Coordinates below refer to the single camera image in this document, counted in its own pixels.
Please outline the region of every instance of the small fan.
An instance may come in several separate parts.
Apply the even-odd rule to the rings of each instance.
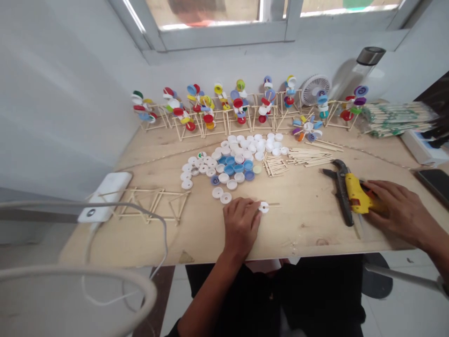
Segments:
[[[332,83],[327,76],[313,75],[301,86],[301,101],[306,105],[314,105],[317,103],[318,92],[324,90],[328,93],[331,88]]]

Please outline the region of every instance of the window frame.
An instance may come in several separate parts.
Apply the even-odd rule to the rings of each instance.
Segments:
[[[403,0],[394,11],[372,11],[301,17],[303,0],[289,0],[286,19],[282,19],[284,0],[265,0],[267,18],[275,21],[254,22],[232,26],[192,27],[159,30],[145,0],[109,0],[125,28],[141,51],[179,51],[272,42],[293,42],[299,34],[319,31],[325,34],[357,31],[391,31],[404,28],[416,8],[426,0]],[[141,25],[136,24],[134,15]]]

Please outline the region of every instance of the white box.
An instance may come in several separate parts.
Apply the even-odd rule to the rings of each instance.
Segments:
[[[443,149],[436,149],[429,145],[429,142],[435,139],[425,139],[419,131],[407,130],[402,134],[401,139],[419,164],[437,167],[449,161],[449,156]]]

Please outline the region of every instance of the black phone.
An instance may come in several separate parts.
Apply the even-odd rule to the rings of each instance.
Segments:
[[[430,169],[417,171],[416,176],[449,210],[449,175],[440,169]]]

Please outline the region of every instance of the person's right hand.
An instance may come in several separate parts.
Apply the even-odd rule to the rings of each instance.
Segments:
[[[373,190],[388,208],[386,215],[371,210],[365,215],[379,229],[391,232],[421,249],[438,241],[441,235],[446,235],[416,193],[388,181],[369,180],[363,184]]]
[[[223,254],[242,264],[253,248],[261,223],[260,202],[237,198],[223,207]]]

